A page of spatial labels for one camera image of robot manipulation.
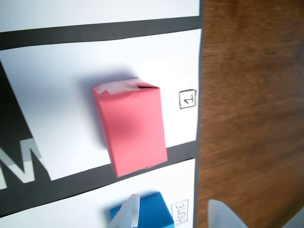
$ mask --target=wood grain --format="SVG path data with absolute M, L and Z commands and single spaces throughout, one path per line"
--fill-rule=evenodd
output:
M 304 206 L 304 1 L 206 0 L 198 227 L 217 199 L 249 228 Z

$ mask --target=blue box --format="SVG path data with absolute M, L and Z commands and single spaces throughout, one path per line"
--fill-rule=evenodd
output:
M 111 219 L 120 207 L 110 210 Z M 160 192 L 140 200 L 138 228 L 174 228 L 173 218 Z

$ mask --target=pink box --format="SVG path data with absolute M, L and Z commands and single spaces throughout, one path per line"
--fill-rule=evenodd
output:
M 168 160 L 158 87 L 130 79 L 92 91 L 117 177 Z

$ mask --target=paper box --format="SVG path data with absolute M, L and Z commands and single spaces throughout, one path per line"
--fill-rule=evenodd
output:
M 92 91 L 117 177 L 168 160 L 158 87 L 130 79 Z
M 111 219 L 120 208 L 110 210 Z M 173 218 L 160 192 L 140 200 L 138 228 L 174 228 Z

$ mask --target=white paper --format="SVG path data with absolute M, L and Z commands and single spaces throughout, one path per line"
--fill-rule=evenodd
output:
M 187 221 L 178 228 L 193 227 L 195 160 L 184 161 L 71 198 L 31 208 L 0 218 L 3 228 L 105 228 L 109 209 L 121 205 L 132 194 L 150 195 L 159 191 L 171 206 L 188 200 L 180 218 Z
M 196 140 L 198 106 L 181 109 L 179 92 L 199 89 L 200 34 L 196 29 L 0 51 L 51 180 L 110 163 L 91 92 L 109 80 L 132 75 L 161 88 L 166 146 Z
M 0 0 L 0 32 L 199 15 L 199 0 Z

